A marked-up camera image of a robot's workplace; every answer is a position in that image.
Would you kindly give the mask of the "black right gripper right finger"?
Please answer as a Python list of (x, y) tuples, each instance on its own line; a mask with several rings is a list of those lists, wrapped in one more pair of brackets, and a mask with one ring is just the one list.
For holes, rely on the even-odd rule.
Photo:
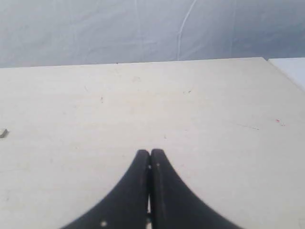
[(239, 229), (201, 201), (182, 181), (165, 152), (151, 152), (154, 229)]

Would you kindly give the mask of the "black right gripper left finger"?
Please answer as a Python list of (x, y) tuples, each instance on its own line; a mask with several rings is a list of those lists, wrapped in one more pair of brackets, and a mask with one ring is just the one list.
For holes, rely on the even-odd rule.
[(117, 185), (93, 208), (65, 229), (144, 229), (147, 225), (150, 155), (137, 151)]

